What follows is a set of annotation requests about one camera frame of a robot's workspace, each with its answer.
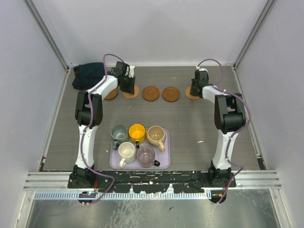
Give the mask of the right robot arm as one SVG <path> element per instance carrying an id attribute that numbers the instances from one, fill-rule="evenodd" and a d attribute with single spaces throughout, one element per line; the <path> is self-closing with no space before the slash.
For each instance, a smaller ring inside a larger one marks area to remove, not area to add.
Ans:
<path id="1" fill-rule="evenodd" d="M 204 68 L 195 70 L 190 94 L 214 104 L 214 124 L 218 130 L 218 142 L 207 177 L 210 185 L 219 187 L 230 179 L 234 143 L 239 130 L 246 124 L 242 95 L 239 93 L 231 95 L 211 85 L 208 71 Z"/>

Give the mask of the woven rattan coaster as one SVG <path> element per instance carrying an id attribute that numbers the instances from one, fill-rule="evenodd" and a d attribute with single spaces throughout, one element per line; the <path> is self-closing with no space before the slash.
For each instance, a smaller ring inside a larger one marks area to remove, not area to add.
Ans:
<path id="1" fill-rule="evenodd" d="M 127 93 L 127 92 L 122 92 L 123 96 L 127 99 L 134 99 L 136 98 L 140 93 L 140 89 L 137 85 L 134 85 L 134 93 L 133 94 L 130 94 L 130 93 Z"/>
<path id="2" fill-rule="evenodd" d="M 185 94 L 186 96 L 191 99 L 191 100 L 198 100 L 200 97 L 199 96 L 193 96 L 190 94 L 190 91 L 191 91 L 191 87 L 187 87 L 186 91 L 185 91 Z"/>

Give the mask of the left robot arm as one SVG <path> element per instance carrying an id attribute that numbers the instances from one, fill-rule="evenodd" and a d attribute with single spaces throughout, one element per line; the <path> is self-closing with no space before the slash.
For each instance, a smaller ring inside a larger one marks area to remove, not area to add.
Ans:
<path id="1" fill-rule="evenodd" d="M 96 131 L 103 119 L 103 100 L 118 87 L 122 92 L 134 94 L 134 69 L 134 65 L 118 61 L 100 82 L 77 95 L 75 119 L 79 129 L 79 146 L 72 174 L 84 188 L 92 187 L 97 175 L 93 153 Z"/>

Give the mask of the brown wooden coaster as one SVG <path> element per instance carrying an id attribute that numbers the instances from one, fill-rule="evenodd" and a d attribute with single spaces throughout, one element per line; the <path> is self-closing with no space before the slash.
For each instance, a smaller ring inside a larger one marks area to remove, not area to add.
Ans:
<path id="1" fill-rule="evenodd" d="M 118 89 L 116 88 L 116 89 L 112 90 L 112 91 L 104 98 L 104 100 L 112 100 L 112 99 L 116 98 L 117 95 L 118 95 Z"/>
<path id="2" fill-rule="evenodd" d="M 160 96 L 160 91 L 155 86 L 147 86 L 142 90 L 142 97 L 149 102 L 156 101 Z"/>
<path id="3" fill-rule="evenodd" d="M 167 102 L 175 102 L 180 98 L 180 92 L 177 88 L 169 86 L 163 89 L 162 97 Z"/>

